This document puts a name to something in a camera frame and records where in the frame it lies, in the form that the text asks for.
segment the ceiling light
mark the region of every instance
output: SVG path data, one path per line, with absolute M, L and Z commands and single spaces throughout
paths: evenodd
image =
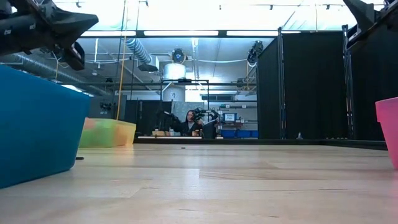
M 120 36 L 135 36 L 136 31 L 86 31 L 82 37 L 120 37 Z
M 86 92 L 83 92 L 83 94 L 86 94 L 86 95 L 88 95 L 89 97 L 94 97 L 94 95 L 89 94 L 89 93 L 86 93 Z
M 75 91 L 77 91 L 77 92 L 79 92 L 79 93 L 81 93 L 82 92 L 82 90 L 81 89 L 79 89 L 79 88 L 76 88 L 75 86 L 73 86 L 73 85 L 62 85 L 63 87 L 65 87 L 65 88 L 68 88 L 68 89 L 71 89 L 71 90 L 75 90 Z
M 289 30 L 282 30 L 283 34 L 299 34 L 301 31 L 289 31 Z
M 283 34 L 296 34 L 300 33 L 300 31 L 282 31 Z M 227 31 L 226 35 L 228 36 L 256 36 L 256 37 L 276 37 L 278 36 L 278 31 L 269 30 L 269 31 Z
M 215 30 L 162 30 L 162 31 L 144 31 L 147 36 L 216 36 Z

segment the black curtain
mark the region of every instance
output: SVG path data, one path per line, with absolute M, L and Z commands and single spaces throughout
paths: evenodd
M 354 130 L 358 140 L 384 140 L 375 102 L 398 96 L 398 33 L 386 28 L 352 52 Z
M 286 135 L 346 138 L 342 32 L 284 34 Z
M 172 102 L 163 102 L 162 108 L 171 111 Z M 150 136 L 156 126 L 159 100 L 127 100 L 124 121 L 137 124 L 136 132 Z
M 278 42 L 260 54 L 257 66 L 257 120 L 259 139 L 280 138 Z

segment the computer monitor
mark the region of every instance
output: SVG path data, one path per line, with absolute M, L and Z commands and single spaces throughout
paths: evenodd
M 236 113 L 225 113 L 224 121 L 236 121 Z
M 204 139 L 215 139 L 217 137 L 216 127 L 217 120 L 209 121 L 203 126 L 203 138 Z

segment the person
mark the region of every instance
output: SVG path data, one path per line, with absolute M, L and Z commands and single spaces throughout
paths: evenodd
M 185 117 L 185 122 L 173 125 L 173 130 L 179 132 L 181 136 L 192 136 L 192 131 L 201 130 L 203 127 L 203 121 L 195 121 L 195 112 L 193 110 L 188 111 Z

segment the blue bin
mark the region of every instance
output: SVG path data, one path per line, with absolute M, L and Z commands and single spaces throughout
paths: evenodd
M 221 135 L 225 139 L 235 138 L 235 130 L 221 130 Z
M 0 65 L 0 189 L 75 164 L 89 96 Z
M 251 137 L 252 138 L 258 138 L 259 137 L 259 131 L 251 131 Z
M 248 130 L 238 130 L 236 131 L 236 135 L 238 138 L 250 138 L 251 132 Z

